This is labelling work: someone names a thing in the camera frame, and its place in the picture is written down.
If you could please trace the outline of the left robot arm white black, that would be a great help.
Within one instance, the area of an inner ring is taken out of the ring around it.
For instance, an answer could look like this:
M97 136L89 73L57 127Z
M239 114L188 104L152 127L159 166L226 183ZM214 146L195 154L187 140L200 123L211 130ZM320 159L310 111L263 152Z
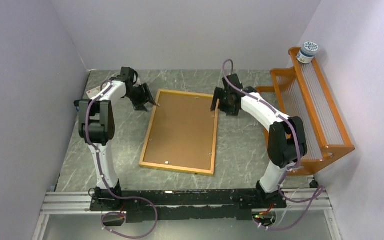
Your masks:
M131 67L122 67L119 75L105 80L92 98L74 102L79 111L79 136L88 145L95 164L97 184L94 196L110 210L119 209L123 203L112 156L116 131L113 105L120 99L130 100L134 111L146 112L146 104L157 106L149 86L141 83L138 72Z

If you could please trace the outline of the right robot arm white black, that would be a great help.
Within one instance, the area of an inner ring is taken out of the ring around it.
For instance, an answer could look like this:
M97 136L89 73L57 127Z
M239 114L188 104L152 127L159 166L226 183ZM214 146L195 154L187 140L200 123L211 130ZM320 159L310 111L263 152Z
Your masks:
M297 168L308 152L304 124L300 117L289 116L263 99L253 87L243 87L236 73L222 78L223 87L214 89L210 110L238 116L244 111L268 132L268 167L256 184L255 202L268 207L279 195L288 171Z

